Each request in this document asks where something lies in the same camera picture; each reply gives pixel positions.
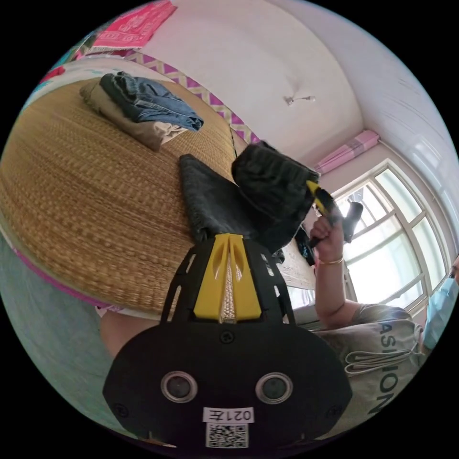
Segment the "window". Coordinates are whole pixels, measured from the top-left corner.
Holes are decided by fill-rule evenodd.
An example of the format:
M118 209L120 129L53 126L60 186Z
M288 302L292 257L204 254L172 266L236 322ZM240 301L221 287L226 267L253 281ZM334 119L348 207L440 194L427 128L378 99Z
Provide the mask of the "window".
M414 190L388 165L337 199L363 213L344 246L348 297L411 309L432 294L448 271L436 228Z

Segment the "t-shirt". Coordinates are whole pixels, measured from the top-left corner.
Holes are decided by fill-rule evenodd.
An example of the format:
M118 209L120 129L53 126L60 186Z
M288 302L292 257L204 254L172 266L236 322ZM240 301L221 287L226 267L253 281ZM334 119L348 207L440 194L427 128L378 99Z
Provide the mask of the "t-shirt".
M346 368L353 396L325 439L370 419L390 403L424 363L422 327L402 308L362 305L349 326L315 332Z

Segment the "blue face mask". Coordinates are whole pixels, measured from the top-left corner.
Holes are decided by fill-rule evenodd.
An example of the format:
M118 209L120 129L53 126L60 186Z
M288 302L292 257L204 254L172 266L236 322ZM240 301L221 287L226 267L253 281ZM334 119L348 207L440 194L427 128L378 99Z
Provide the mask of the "blue face mask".
M451 317L458 295L458 283L455 279L448 278L430 297L427 306L427 321L423 333L426 348L432 350L438 343Z

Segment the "black robot casing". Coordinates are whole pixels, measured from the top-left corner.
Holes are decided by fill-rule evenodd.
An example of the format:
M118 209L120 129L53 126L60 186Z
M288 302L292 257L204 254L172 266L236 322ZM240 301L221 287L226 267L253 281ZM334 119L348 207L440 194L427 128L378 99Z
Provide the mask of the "black robot casing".
M103 390L110 409L126 430L174 445L180 457L257 455L324 435L351 399L349 381L326 342L295 324L285 282L261 246L243 242L260 317L218 323L194 315L214 242L184 259L160 325L115 358Z

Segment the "hand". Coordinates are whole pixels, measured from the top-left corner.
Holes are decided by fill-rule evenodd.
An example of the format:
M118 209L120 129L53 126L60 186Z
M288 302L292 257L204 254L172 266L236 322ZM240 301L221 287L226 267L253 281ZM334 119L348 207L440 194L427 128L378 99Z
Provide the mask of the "hand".
M344 233L341 219L332 227L326 217L319 217L314 222L309 237L321 239L316 246L321 261L333 262L343 256Z
M455 259L449 271L449 276L453 277L459 284L459 256Z

